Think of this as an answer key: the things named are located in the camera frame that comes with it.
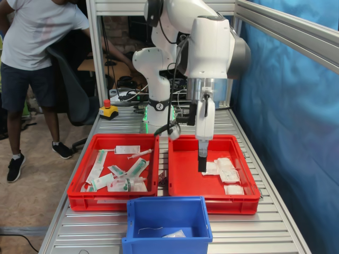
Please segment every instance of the aluminum workbench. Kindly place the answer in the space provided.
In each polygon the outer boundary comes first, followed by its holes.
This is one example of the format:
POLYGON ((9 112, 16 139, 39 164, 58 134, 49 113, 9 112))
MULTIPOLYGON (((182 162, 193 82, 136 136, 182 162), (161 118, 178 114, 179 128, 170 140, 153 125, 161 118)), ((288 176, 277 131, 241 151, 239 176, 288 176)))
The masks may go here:
MULTIPOLYGON (((242 22, 246 22, 339 74, 337 31, 245 0, 204 1, 220 14, 233 16, 233 27, 237 33, 240 32, 242 22)), ((108 95, 103 71, 99 17, 142 16, 144 3, 145 0, 87 0, 101 105, 108 95)), ((225 106, 229 106, 231 88, 230 80, 225 106)), ((113 121, 95 121, 76 168, 94 134, 144 133, 142 115, 134 113, 133 108, 120 108, 119 114, 113 121)), ((193 133, 193 126, 182 125, 182 134, 193 133)), ((262 198, 255 215, 209 215, 213 243, 209 245, 208 253, 310 253, 232 110, 216 112, 215 134, 232 134, 237 138, 262 198)), ((167 145, 167 138, 161 137, 161 170, 168 169, 167 145)), ((166 195, 166 188, 159 188, 158 194, 166 195)), ((121 238, 126 230, 126 213, 73 212, 69 208, 65 191, 39 253, 121 254, 121 238)))
MULTIPOLYGON (((94 134, 143 133, 142 117, 134 113, 132 107, 121 107, 119 116, 112 121, 96 119, 75 168, 94 134)), ((181 127, 182 134, 194 134, 194 126, 181 127)), ((215 134, 231 134, 237 138, 262 198, 255 215, 209 215, 213 243, 209 244, 208 254, 310 253, 231 110, 216 112, 215 134)), ((167 137, 160 138, 159 149, 161 173, 168 169, 167 137)), ((159 196, 166 194, 166 187, 158 189, 159 196)), ((126 213, 73 212, 65 191, 39 254, 122 254, 121 238, 126 230, 126 213)))

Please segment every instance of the red button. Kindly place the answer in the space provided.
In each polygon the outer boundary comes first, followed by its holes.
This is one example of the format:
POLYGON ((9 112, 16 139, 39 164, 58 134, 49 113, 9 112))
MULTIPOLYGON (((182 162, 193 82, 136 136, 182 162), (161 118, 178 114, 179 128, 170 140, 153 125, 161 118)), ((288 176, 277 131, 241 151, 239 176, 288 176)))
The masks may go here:
POLYGON ((109 99, 104 100, 104 107, 110 108, 111 107, 111 101, 109 99))

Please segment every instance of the green light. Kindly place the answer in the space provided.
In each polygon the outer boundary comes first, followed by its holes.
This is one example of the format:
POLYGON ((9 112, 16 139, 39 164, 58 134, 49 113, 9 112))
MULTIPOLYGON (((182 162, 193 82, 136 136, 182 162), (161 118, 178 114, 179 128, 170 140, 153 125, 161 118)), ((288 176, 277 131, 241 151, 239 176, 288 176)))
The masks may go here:
POLYGON ((175 114, 174 114, 174 107, 172 106, 172 120, 174 120, 175 114))
POLYGON ((143 121, 144 121, 144 122, 147 121, 147 107, 145 108, 145 115, 144 115, 143 121))

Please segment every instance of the desk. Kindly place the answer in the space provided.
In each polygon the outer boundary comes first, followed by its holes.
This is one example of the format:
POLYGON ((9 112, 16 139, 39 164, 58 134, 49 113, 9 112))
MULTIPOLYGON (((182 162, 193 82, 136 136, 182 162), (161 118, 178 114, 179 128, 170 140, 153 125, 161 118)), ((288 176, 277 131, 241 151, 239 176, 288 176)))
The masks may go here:
MULTIPOLYGON (((96 119, 67 188, 93 135, 144 132, 140 127, 143 115, 133 110, 133 107, 121 107, 119 116, 112 121, 96 119)), ((182 134, 194 134, 195 127, 182 124, 181 129, 182 134)), ((293 218, 232 110, 216 112, 215 134, 231 134, 237 138, 262 198, 254 215, 209 215, 213 242, 208 246, 208 254, 309 254, 293 218)), ((167 170, 168 138, 161 137, 159 173, 167 170)), ((166 195, 167 186, 159 186, 158 196, 166 195)), ((121 238, 126 230, 126 212, 74 212, 65 191, 39 254, 79 254, 81 250, 89 254, 121 254, 121 238)))
MULTIPOLYGON (((123 62, 115 61, 115 60, 107 60, 106 54, 103 55, 103 66, 104 66, 104 71, 105 74, 108 75, 108 72, 110 73, 110 77, 114 79, 114 75, 112 72, 111 66, 106 66, 107 61, 112 61, 115 62, 116 65, 113 66, 114 68, 114 74, 115 74, 115 79, 119 80, 123 76, 130 76, 131 71, 127 67, 127 65, 123 62)), ((78 67, 79 71, 92 71, 95 72, 95 67, 94 67, 94 60, 93 59, 85 59, 81 65, 78 67)), ((138 88, 143 88, 147 85, 146 79, 143 76, 137 76, 134 77, 133 80, 140 84, 138 88)))

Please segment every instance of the syringe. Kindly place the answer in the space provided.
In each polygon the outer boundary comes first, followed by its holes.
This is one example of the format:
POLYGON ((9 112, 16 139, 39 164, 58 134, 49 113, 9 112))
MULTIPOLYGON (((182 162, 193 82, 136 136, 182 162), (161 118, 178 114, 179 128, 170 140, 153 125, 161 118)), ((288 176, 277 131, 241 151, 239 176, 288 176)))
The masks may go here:
POLYGON ((146 154, 151 153, 151 152, 153 152, 153 149, 148 149, 148 150, 146 150, 146 151, 144 151, 144 152, 136 153, 135 155, 132 155, 131 157, 128 157, 128 159, 140 157, 140 156, 142 156, 142 155, 146 155, 146 154))

